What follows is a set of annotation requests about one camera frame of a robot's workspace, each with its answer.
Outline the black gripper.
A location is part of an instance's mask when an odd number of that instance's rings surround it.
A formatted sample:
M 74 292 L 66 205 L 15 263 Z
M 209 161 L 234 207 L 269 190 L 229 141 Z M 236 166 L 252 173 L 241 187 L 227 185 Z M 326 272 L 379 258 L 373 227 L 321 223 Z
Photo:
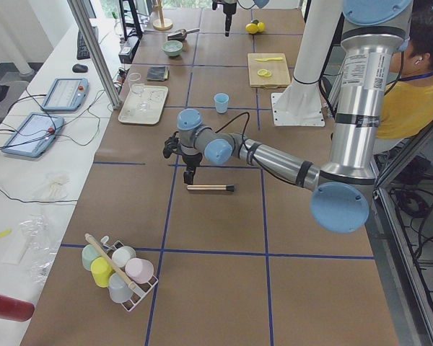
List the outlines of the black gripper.
M 186 171 L 183 173 L 184 183 L 190 184 L 194 181 L 196 169 L 200 166 L 203 159 L 202 153 L 192 147 L 180 145 L 183 161 L 186 164 Z
M 237 10 L 237 0 L 222 0 L 223 12 L 226 15 L 224 36 L 229 37 L 232 16 Z

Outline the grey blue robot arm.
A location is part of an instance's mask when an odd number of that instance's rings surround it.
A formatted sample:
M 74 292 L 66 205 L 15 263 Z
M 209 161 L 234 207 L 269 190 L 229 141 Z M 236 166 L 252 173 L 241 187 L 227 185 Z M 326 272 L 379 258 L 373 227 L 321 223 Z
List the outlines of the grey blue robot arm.
M 223 13 L 225 15 L 224 35 L 229 37 L 230 29 L 232 26 L 232 16 L 236 13 L 239 6 L 238 0 L 221 0 L 212 1 L 212 9 L 216 10 L 219 5 L 222 5 Z M 264 8 L 269 3 L 269 0 L 252 0 L 252 6 Z
M 272 103 L 278 125 L 299 125 L 318 105 L 320 75 L 339 22 L 344 67 L 329 160 L 322 166 L 299 159 L 243 133 L 218 133 L 188 108 L 178 114 L 178 129 L 163 154 L 177 154 L 192 180 L 203 159 L 221 165 L 237 157 L 283 182 L 312 192 L 310 210 L 323 228 L 349 233 L 369 216 L 375 175 L 370 162 L 375 144 L 390 60 L 408 44 L 410 1 L 313 1 L 291 84 Z

